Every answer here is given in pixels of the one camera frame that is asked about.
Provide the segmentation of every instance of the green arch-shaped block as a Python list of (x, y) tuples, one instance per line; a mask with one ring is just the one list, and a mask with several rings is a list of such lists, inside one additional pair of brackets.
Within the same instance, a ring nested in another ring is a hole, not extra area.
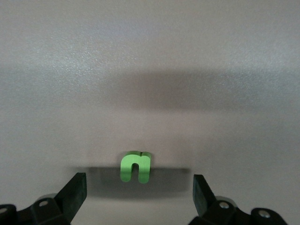
[(145, 184), (149, 181), (151, 154), (148, 152), (129, 151), (121, 161), (121, 180), (131, 180), (133, 164), (139, 166), (139, 182)]

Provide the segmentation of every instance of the screw head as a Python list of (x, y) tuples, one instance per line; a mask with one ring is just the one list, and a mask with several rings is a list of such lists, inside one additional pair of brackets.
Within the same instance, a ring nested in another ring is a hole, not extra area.
[(228, 205), (226, 202), (220, 202), (219, 206), (220, 206), (222, 209), (228, 209), (228, 208), (229, 208), (229, 205)]
[(45, 206), (48, 204), (48, 201), (42, 201), (39, 203), (39, 207)]
[(2, 208), (2, 209), (0, 209), (0, 214), (5, 213), (6, 211), (7, 211), (7, 208)]
[(259, 210), (258, 214), (263, 218), (270, 218), (270, 214), (266, 210)]

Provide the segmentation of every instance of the gray surface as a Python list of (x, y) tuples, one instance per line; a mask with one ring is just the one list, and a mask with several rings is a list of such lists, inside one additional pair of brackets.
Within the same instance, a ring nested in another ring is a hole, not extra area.
[[(93, 186), (73, 225), (188, 224), (193, 173), (247, 213), (298, 224), (299, 12), (298, 0), (2, 0), (0, 202), (22, 209), (141, 150), (171, 171), (163, 188)], [(181, 168), (190, 182), (168, 186)]]

